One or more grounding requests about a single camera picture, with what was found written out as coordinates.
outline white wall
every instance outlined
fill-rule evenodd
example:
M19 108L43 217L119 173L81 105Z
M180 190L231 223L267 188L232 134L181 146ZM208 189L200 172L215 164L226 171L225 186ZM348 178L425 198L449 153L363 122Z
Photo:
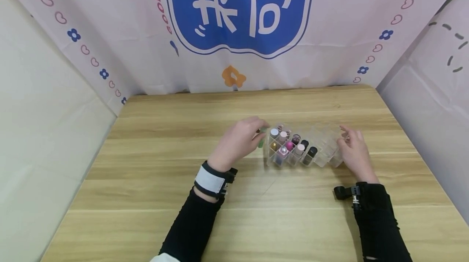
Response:
M467 1L432 19L378 91L469 224L469 44L459 49L469 40Z
M17 0L0 0L0 261L42 255L115 115Z

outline left hand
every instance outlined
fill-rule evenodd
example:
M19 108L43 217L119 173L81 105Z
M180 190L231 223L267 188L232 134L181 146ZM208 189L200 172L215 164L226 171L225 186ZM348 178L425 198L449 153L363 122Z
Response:
M259 117L238 121L225 132L208 157L209 166L219 172L228 172L236 161L256 150L259 142L265 137L263 132L257 135L256 133L268 127L269 124Z

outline acrylic organizer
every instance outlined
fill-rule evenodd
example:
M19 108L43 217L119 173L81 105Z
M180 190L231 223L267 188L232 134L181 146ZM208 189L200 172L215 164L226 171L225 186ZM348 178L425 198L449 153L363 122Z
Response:
M337 167L342 163L336 140L342 130L332 123L316 123L308 129L291 129L276 124L266 131L264 157L268 166Z

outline wooden table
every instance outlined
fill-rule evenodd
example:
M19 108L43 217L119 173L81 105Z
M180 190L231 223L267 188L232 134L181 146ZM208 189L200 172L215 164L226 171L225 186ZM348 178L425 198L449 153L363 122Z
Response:
M235 121L332 121L362 130L414 261L469 259L469 229L379 97L365 86L135 96L112 127L43 262L148 262L200 164ZM263 166L257 150L219 212L203 261L362 261L344 165Z

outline black sleeve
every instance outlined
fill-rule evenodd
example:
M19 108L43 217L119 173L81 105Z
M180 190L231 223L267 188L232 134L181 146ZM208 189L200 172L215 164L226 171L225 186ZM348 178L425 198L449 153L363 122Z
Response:
M220 198L217 203L207 202L192 189L171 226L159 255L167 253L180 262L200 262L223 201L224 198Z
M412 262L394 218L391 198L381 184L357 183L361 209L355 209L364 261Z

